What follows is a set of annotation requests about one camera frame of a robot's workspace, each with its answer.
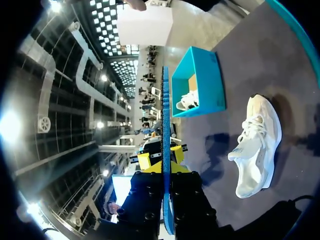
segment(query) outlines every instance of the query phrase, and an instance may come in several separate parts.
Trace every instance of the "white duct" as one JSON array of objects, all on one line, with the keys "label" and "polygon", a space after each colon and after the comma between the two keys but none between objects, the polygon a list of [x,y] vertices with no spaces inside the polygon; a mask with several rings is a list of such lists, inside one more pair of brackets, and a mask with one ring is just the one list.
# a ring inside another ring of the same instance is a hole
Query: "white duct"
[{"label": "white duct", "polygon": [[99,63],[99,61],[97,60],[97,58],[94,55],[94,53],[92,52],[92,50],[89,48],[86,40],[82,36],[82,34],[79,31],[79,29],[80,29],[80,25],[79,25],[78,22],[73,22],[69,27],[69,30],[70,30],[71,34],[73,35],[75,40],[78,42],[78,44],[83,49],[83,55],[81,57],[80,63],[78,65],[78,69],[76,71],[76,76],[75,76],[76,86],[78,87],[78,89],[81,92],[83,92],[83,93],[87,94],[88,96],[94,98],[95,100],[99,101],[100,103],[102,103],[102,104],[114,109],[117,113],[119,113],[119,114],[121,114],[123,116],[126,116],[126,117],[130,117],[131,114],[127,110],[122,108],[116,102],[113,102],[112,100],[110,100],[109,98],[104,96],[102,93],[97,91],[94,87],[92,87],[90,84],[86,83],[83,80],[83,75],[84,75],[84,72],[85,72],[85,67],[86,67],[88,59],[90,59],[92,61],[92,63],[99,70],[101,70],[103,68],[103,64]]},{"label": "white duct", "polygon": [[19,50],[46,69],[38,105],[37,132],[38,134],[47,133],[51,127],[51,122],[48,118],[48,112],[52,84],[55,79],[56,62],[52,55],[44,50],[44,48],[41,47],[30,35],[28,35],[23,41]]},{"label": "white duct", "polygon": [[90,107],[89,107],[89,129],[94,129],[96,127],[95,123],[95,99],[90,98]]}]

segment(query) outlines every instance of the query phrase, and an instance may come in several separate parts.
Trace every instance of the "person's hand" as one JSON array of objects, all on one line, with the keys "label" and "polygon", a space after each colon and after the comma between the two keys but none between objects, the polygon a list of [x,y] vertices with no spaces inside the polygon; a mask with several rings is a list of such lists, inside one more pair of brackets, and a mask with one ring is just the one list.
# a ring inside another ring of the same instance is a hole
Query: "person's hand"
[{"label": "person's hand", "polygon": [[132,9],[135,9],[138,11],[147,10],[147,6],[145,2],[142,0],[123,0],[123,1],[129,4]]}]

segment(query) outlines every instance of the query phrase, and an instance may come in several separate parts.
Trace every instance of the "floor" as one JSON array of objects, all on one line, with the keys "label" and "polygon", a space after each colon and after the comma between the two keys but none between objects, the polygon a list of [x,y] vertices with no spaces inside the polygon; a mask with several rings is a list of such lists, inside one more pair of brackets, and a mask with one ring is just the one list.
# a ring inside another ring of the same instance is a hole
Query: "floor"
[{"label": "floor", "polygon": [[[170,76],[189,46],[217,52],[222,71],[226,111],[171,120],[178,125],[177,137],[188,144],[185,162],[200,173],[219,223],[239,229],[278,201],[314,195],[320,182],[320,90],[294,33],[266,3],[236,27],[182,1],[174,0],[172,9],[174,24],[163,54]],[[239,199],[238,169],[227,154],[237,145],[249,96],[255,93],[271,99],[283,137],[271,187]],[[304,210],[308,204],[302,200],[297,207]]]}]

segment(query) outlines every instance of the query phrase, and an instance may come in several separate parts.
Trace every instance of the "ceiling light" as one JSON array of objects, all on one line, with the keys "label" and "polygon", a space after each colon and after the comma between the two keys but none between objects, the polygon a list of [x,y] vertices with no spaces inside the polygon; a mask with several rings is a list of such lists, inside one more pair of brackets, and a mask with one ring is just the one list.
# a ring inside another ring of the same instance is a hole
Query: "ceiling light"
[{"label": "ceiling light", "polygon": [[3,115],[0,120],[0,135],[9,143],[18,140],[21,133],[21,121],[19,117],[12,111]]},{"label": "ceiling light", "polygon": [[39,211],[40,211],[40,207],[39,207],[39,205],[37,203],[29,204],[29,206],[28,206],[28,208],[26,210],[26,212],[28,214],[30,214],[30,215],[36,215],[36,214],[39,213]]},{"label": "ceiling light", "polygon": [[51,10],[54,12],[54,13],[58,13],[60,12],[61,10],[61,3],[56,1],[56,0],[49,0],[50,1],[50,4],[51,4]]},{"label": "ceiling light", "polygon": [[97,124],[96,124],[96,127],[98,129],[102,129],[104,126],[105,126],[105,124],[103,122],[101,122],[101,121],[98,121]]},{"label": "ceiling light", "polygon": [[108,174],[109,174],[109,171],[108,171],[108,170],[104,170],[103,173],[102,173],[102,175],[103,175],[104,177],[108,176]]},{"label": "ceiling light", "polygon": [[124,9],[124,6],[123,6],[122,4],[121,4],[121,5],[117,5],[117,6],[116,6],[116,9],[117,9],[117,10],[123,10],[123,9]]},{"label": "ceiling light", "polygon": [[107,76],[106,75],[102,75],[101,76],[101,81],[103,82],[106,82],[108,79],[107,79]]}]

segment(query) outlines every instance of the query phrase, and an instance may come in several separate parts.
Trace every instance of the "sneaker sole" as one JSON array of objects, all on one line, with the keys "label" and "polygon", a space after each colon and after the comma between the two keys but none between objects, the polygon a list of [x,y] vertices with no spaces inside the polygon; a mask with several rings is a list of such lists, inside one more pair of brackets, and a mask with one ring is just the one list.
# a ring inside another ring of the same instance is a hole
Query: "sneaker sole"
[{"label": "sneaker sole", "polygon": [[267,189],[270,187],[270,184],[271,184],[272,178],[274,176],[274,172],[275,172],[275,153],[276,153],[276,150],[277,150],[277,148],[281,142],[281,139],[282,139],[282,129],[281,129],[281,124],[280,124],[278,114],[277,114],[274,106],[272,106],[271,102],[270,101],[267,101],[267,102],[269,104],[269,107],[272,109],[274,115],[276,116],[275,120],[276,120],[278,137],[275,142],[275,148],[273,151],[273,158],[271,160],[271,163],[269,164],[269,166],[264,166],[264,168],[268,171],[268,176],[265,179],[265,182],[264,182],[264,185],[262,186],[262,189]]}]

